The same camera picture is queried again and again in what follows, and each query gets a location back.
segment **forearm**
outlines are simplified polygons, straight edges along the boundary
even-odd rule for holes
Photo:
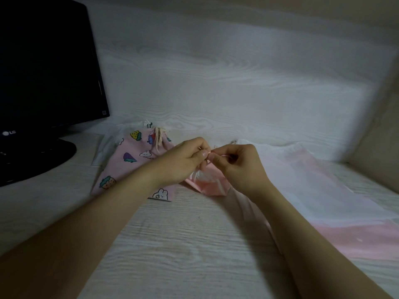
[[[391,298],[318,233],[271,183],[251,198],[272,227],[303,298]]]
[[[142,170],[0,257],[6,298],[75,298],[154,190]]]

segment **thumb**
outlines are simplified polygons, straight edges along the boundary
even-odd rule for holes
[[[200,150],[198,152],[195,152],[193,156],[191,156],[191,159],[194,161],[196,166],[199,166],[206,159],[208,154],[208,150]]]
[[[210,153],[208,155],[208,160],[210,160],[216,168],[222,171],[222,173],[225,173],[226,169],[231,166],[231,164],[226,159],[224,159],[222,156],[217,155],[216,153]]]

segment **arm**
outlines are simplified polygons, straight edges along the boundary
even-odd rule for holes
[[[226,145],[212,152],[208,159],[265,215],[302,298],[391,298],[282,196],[253,145]],[[234,161],[221,155],[231,155]]]
[[[209,151],[200,137],[185,141],[5,253],[0,257],[2,297],[76,298],[148,195],[205,166]]]

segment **monitor screen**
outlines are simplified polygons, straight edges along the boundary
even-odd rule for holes
[[[109,116],[83,4],[35,0],[2,11],[0,138]]]

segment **black monitor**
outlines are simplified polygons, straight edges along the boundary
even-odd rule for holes
[[[83,4],[23,0],[0,15],[1,186],[68,160],[76,147],[60,130],[109,110]]]

